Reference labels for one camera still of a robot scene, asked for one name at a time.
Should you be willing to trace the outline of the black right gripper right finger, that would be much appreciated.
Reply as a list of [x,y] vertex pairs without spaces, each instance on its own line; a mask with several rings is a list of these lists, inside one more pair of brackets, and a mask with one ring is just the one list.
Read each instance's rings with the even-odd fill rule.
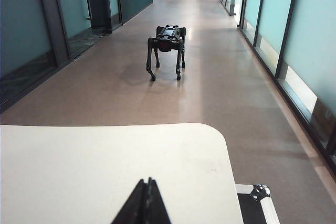
[[171,223],[156,180],[151,177],[144,191],[143,223]]

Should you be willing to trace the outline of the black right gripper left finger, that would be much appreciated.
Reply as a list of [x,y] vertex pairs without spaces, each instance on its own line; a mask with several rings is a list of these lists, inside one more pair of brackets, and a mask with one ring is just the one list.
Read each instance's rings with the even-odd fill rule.
[[139,180],[134,190],[115,216],[112,224],[142,223],[145,182]]

